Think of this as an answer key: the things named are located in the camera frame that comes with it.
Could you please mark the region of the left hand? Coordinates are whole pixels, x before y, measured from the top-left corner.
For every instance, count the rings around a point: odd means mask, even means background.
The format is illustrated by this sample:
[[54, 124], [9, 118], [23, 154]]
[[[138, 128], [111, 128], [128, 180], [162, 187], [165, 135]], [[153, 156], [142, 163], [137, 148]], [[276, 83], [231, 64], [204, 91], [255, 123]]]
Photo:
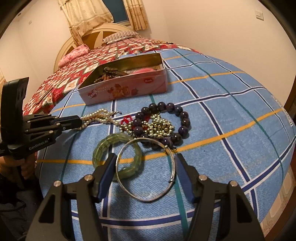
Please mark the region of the left hand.
[[24, 179], [30, 178], [35, 173], [36, 155], [15, 160], [12, 156], [1, 157], [1, 175], [9, 180], [19, 180], [21, 177]]

